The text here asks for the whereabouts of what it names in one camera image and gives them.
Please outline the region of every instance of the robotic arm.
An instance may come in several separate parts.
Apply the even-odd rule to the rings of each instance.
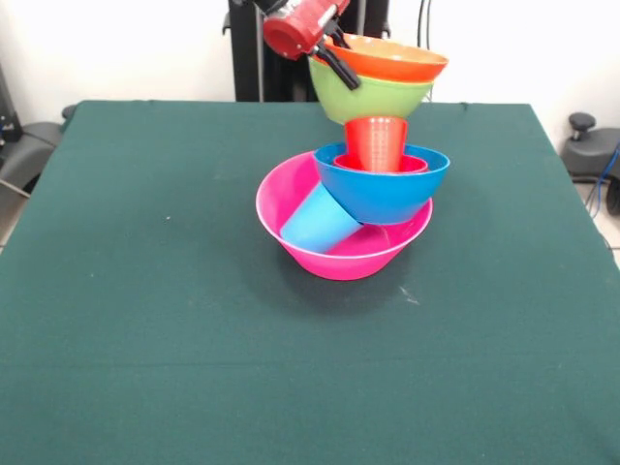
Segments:
[[[291,60],[317,55],[351,90],[361,82],[356,72],[325,46],[330,36],[339,47],[349,46],[338,26],[338,18],[351,0],[234,0],[238,6],[253,3],[265,16],[264,40],[273,50]]]

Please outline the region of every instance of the blue cable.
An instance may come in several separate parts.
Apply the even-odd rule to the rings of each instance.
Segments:
[[[601,175],[599,176],[599,179],[597,180],[596,188],[599,190],[599,201],[598,201],[598,204],[597,204],[597,211],[592,216],[593,219],[596,218],[597,215],[599,214],[599,212],[601,211],[601,203],[602,203],[601,190],[603,189],[603,181],[605,181],[605,179],[607,178],[607,176],[611,172],[611,169],[615,165],[615,163],[618,160],[619,156],[620,156],[620,143],[618,143],[618,145],[616,145],[616,149],[614,150],[613,155],[611,156],[611,160],[609,160],[609,163],[607,164],[607,166],[605,167],[604,171],[601,173]]]

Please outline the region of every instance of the floor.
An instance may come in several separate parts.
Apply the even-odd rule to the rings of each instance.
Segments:
[[[592,184],[575,184],[575,188],[581,199],[586,202],[588,195],[592,190]],[[593,221],[599,230],[599,233],[601,233],[601,235],[605,238],[609,244],[609,247],[613,249],[611,252],[613,253],[616,263],[620,268],[620,217],[612,217],[607,213],[607,210],[605,209],[605,194],[606,187],[603,187],[601,195],[603,204],[601,205],[601,209]],[[594,216],[597,203],[598,202],[595,202],[594,207],[591,208],[591,216]]]
[[[585,202],[588,194],[590,193],[590,190],[592,189],[592,185],[576,184],[575,188]],[[11,233],[16,226],[19,216],[21,215],[21,212],[26,205],[26,200],[19,195],[11,193],[11,196],[12,197],[10,197],[8,205],[4,209],[0,209],[0,254],[4,249],[4,246],[9,241],[9,237],[11,236]],[[594,218],[593,221],[599,229],[599,232],[609,243],[609,247],[611,249],[616,249],[610,251],[610,253],[613,253],[615,261],[620,268],[620,217],[614,218],[609,216],[605,209],[605,205],[602,205],[599,214],[596,216],[596,218]]]

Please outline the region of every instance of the table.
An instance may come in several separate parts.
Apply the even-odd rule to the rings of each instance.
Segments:
[[[262,230],[314,104],[87,102],[0,257],[0,463],[620,459],[619,274],[528,106],[423,105],[452,167],[378,275]]]

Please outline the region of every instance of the white wall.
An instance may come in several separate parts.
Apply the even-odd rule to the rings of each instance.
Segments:
[[[25,122],[80,100],[234,100],[225,0],[0,0],[0,62]]]
[[[418,8],[391,1],[394,40],[416,43]],[[617,0],[435,0],[431,47],[450,63],[434,100],[530,103],[556,147],[576,110],[620,126],[619,24]]]
[[[57,120],[86,98],[233,100],[227,4],[0,0],[0,61],[22,118]],[[418,8],[391,0],[395,40],[416,42]],[[556,146],[574,110],[620,125],[619,20],[616,0],[435,0],[431,45],[450,64],[434,99],[531,103]]]

